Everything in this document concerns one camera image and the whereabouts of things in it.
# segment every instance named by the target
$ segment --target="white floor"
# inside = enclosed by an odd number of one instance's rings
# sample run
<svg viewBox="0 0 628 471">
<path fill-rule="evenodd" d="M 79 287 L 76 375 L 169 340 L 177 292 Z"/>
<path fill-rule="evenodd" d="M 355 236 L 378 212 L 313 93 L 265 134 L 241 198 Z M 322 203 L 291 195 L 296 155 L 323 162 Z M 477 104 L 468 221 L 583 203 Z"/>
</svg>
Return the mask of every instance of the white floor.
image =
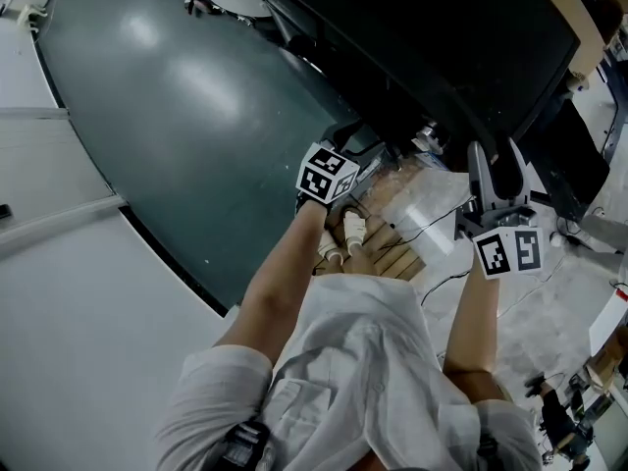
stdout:
<svg viewBox="0 0 628 471">
<path fill-rule="evenodd" d="M 591 90 L 577 94 L 576 106 L 599 148 L 605 140 L 613 112 L 608 93 L 598 78 L 590 79 Z M 610 175 L 592 205 L 603 207 L 608 219 L 628 220 L 628 131 L 611 164 Z M 385 219 L 394 223 L 405 239 L 412 239 L 428 225 L 470 196 L 468 176 L 424 170 L 385 209 Z M 544 228 L 545 270 L 538 276 L 512 276 L 502 280 L 499 303 L 499 350 L 497 374 L 513 398 L 523 406 L 523 383 L 535 372 L 566 382 L 589 358 L 588 330 L 612 294 L 612 275 L 572 257 L 549 243 L 555 230 L 552 209 L 535 204 Z M 411 242 L 427 267 L 412 284 L 427 292 L 450 275 L 469 269 L 472 245 L 453 240 L 453 214 L 439 221 Z M 608 249 L 595 243 L 598 249 Z M 452 280 L 434 291 L 425 302 L 425 314 L 437 351 L 444 351 L 464 279 Z"/>
</svg>

